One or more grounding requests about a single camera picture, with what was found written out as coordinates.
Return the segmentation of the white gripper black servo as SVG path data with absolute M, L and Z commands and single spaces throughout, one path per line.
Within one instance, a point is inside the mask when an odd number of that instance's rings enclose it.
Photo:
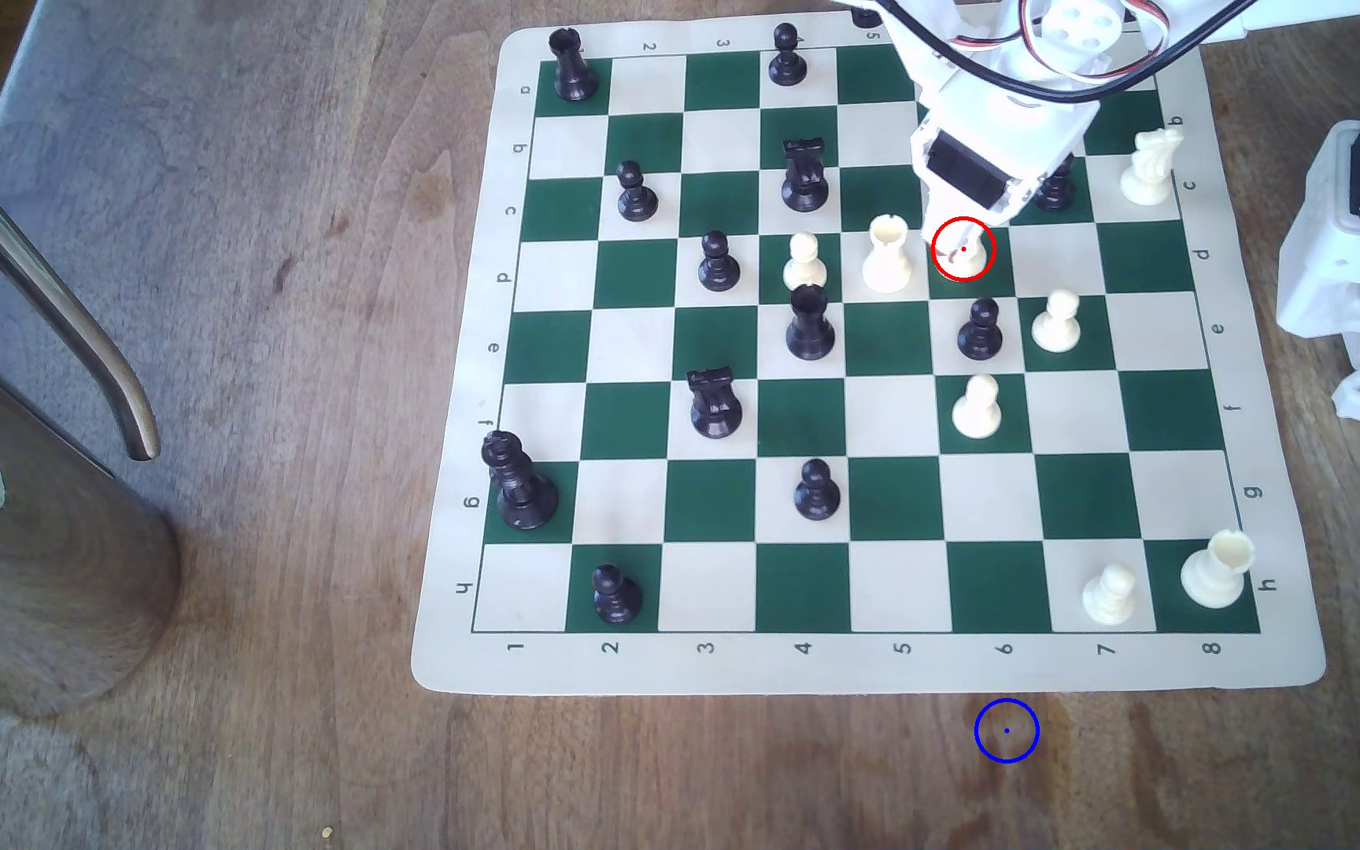
M 937 256 L 955 252 L 952 218 L 968 218 L 964 237 L 1016 218 L 1099 112 L 1030 101 L 949 68 L 918 86 L 917 101 L 926 113 L 911 135 L 911 166 L 925 186 L 922 235 Z

